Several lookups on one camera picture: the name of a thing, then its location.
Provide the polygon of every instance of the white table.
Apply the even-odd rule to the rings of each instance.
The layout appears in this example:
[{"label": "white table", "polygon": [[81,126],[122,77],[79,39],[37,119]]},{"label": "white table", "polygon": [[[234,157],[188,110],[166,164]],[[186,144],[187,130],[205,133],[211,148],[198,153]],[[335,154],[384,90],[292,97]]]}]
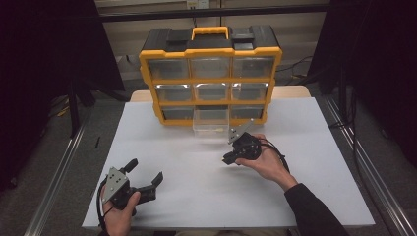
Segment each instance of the white table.
[{"label": "white table", "polygon": [[[274,99],[264,133],[286,155],[291,173],[321,199],[345,226],[375,224],[313,98]],[[280,228],[296,225],[283,191],[252,169],[224,164],[227,141],[207,144],[191,127],[165,127],[151,102],[125,106],[100,177],[111,166],[139,161],[128,177],[143,187],[159,171],[156,201],[137,206],[133,229]],[[97,228],[95,195],[83,227]]]}]

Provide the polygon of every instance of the yellow and black storage cabinet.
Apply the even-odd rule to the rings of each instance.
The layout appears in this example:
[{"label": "yellow and black storage cabinet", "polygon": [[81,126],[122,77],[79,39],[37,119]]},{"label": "yellow and black storage cabinet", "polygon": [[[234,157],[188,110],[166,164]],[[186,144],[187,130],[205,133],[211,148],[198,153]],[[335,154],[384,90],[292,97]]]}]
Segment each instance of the yellow and black storage cabinet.
[{"label": "yellow and black storage cabinet", "polygon": [[266,122],[281,55],[270,26],[251,26],[153,29],[139,58],[161,124],[192,126],[195,111],[226,109],[237,126]]}]

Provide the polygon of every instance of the gray carpet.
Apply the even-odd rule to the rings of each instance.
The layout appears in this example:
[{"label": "gray carpet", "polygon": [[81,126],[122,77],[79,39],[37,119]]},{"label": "gray carpet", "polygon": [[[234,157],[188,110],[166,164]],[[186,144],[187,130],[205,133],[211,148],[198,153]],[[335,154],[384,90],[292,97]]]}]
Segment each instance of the gray carpet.
[{"label": "gray carpet", "polygon": [[[288,84],[288,82],[291,81],[280,81],[282,84]],[[126,95],[130,95],[136,89],[147,88],[140,80],[125,81],[125,87]],[[312,96],[316,98],[328,123],[333,124],[335,121],[325,103],[325,98],[318,93],[317,85],[308,85],[308,88]],[[94,96],[97,98],[97,103],[93,108],[80,105],[81,116],[84,117],[90,113],[90,119],[41,235],[96,235],[96,232],[82,228],[81,224],[109,152],[124,103],[101,93],[95,93]],[[362,105],[360,99],[357,105],[356,131],[365,151],[370,155],[387,186],[392,190],[415,227],[417,225],[417,201],[415,201],[417,199],[417,169],[404,158],[394,140],[385,138],[381,132],[381,126]],[[0,195],[2,206],[0,207],[0,235],[24,235],[66,150],[70,141],[70,132],[69,113],[50,119],[44,136],[19,175],[18,187],[2,192]],[[374,226],[348,229],[349,233],[365,236],[400,235],[367,179],[365,179],[365,184],[371,190],[371,196],[376,201],[375,205],[365,191],[364,183],[357,174],[352,150],[341,132],[337,129],[332,129],[331,132],[376,221]],[[139,234],[151,235],[151,232]]]}]

